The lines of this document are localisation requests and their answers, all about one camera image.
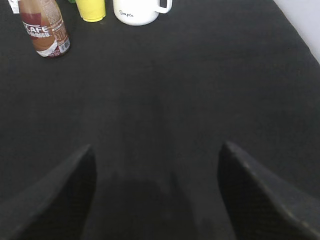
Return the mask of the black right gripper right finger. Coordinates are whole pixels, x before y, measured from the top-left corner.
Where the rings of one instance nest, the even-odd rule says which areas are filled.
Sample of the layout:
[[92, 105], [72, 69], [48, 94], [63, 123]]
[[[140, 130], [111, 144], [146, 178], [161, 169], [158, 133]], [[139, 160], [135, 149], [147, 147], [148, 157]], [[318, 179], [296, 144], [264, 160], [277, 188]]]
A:
[[238, 240], [318, 240], [320, 201], [225, 142], [217, 182]]

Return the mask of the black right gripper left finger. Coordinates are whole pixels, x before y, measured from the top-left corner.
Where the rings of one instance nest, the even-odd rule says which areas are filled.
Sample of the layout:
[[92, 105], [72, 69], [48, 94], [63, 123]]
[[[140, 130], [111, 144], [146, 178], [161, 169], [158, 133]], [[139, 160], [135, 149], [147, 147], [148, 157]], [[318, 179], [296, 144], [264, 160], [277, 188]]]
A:
[[0, 205], [2, 240], [79, 240], [97, 188], [93, 148], [85, 145], [45, 177]]

